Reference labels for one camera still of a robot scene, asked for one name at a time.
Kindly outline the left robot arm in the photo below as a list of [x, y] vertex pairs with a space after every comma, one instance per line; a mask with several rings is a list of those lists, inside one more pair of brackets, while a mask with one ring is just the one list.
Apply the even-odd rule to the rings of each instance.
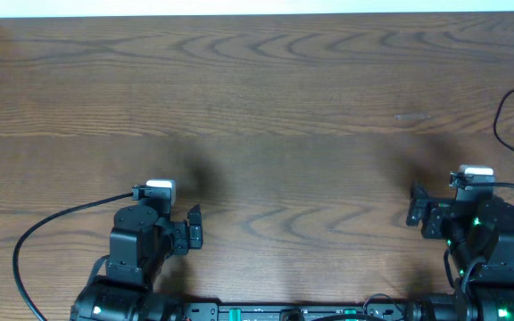
[[70, 310], [71, 320], [185, 320], [180, 300], [157, 294], [163, 263], [203, 247], [201, 207], [182, 221], [171, 219], [171, 202], [143, 199], [113, 218], [110, 253], [93, 266]]

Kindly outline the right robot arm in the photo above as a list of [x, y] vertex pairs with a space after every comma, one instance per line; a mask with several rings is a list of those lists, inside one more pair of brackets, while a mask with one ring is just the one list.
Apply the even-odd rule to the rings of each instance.
[[445, 271], [452, 294], [428, 294], [407, 304], [408, 321], [514, 321], [514, 206], [489, 188], [433, 198], [410, 191], [406, 224], [426, 239], [446, 241]]

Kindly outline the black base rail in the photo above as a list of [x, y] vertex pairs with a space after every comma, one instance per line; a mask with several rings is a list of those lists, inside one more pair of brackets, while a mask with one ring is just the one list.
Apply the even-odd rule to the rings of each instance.
[[407, 320], [406, 305], [390, 300], [351, 304], [259, 304], [185, 302], [180, 320], [189, 321], [286, 321], [317, 320], [334, 315], [366, 314], [385, 321]]

